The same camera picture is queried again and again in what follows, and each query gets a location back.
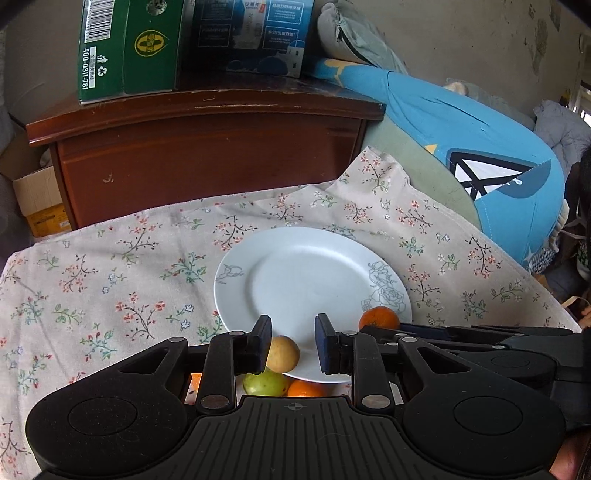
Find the green apple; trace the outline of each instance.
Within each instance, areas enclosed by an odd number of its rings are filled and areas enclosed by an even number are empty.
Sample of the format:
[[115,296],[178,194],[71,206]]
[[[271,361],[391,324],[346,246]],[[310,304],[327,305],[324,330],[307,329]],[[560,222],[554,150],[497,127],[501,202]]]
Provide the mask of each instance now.
[[283,397],[290,387],[290,381],[285,375],[276,374],[265,368],[265,371],[259,375],[246,374],[242,386],[247,395]]

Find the cardboard box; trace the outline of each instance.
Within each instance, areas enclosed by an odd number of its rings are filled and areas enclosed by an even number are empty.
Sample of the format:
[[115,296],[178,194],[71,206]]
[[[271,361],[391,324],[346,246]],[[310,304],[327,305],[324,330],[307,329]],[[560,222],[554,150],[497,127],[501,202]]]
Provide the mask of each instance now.
[[314,0],[197,0],[188,65],[298,78]]
[[71,230],[53,167],[39,170],[44,150],[31,148],[23,132],[0,156],[0,174],[12,180],[18,206],[37,238]]
[[183,25],[194,0],[85,0],[80,30],[80,103],[176,86]]

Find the blue box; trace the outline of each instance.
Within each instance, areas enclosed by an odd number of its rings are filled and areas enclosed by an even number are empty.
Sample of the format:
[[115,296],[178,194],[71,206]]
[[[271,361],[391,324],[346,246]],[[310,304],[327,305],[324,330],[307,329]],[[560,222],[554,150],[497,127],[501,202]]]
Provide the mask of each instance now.
[[314,0],[197,0],[187,67],[300,76]]

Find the wooden nightstand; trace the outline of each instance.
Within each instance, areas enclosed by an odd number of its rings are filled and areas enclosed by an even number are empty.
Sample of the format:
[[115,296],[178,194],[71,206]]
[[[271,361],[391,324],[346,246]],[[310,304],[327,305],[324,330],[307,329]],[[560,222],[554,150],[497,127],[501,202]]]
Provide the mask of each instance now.
[[73,228],[197,198],[334,180],[385,105],[328,83],[215,73],[178,92],[80,106],[27,126],[49,145]]

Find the logo on box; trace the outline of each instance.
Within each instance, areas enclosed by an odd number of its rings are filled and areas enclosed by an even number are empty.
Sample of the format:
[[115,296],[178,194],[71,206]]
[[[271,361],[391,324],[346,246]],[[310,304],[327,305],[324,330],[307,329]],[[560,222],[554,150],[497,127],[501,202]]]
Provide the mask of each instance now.
[[152,57],[167,44],[166,35],[157,30],[146,30],[135,39],[135,52],[141,57]]

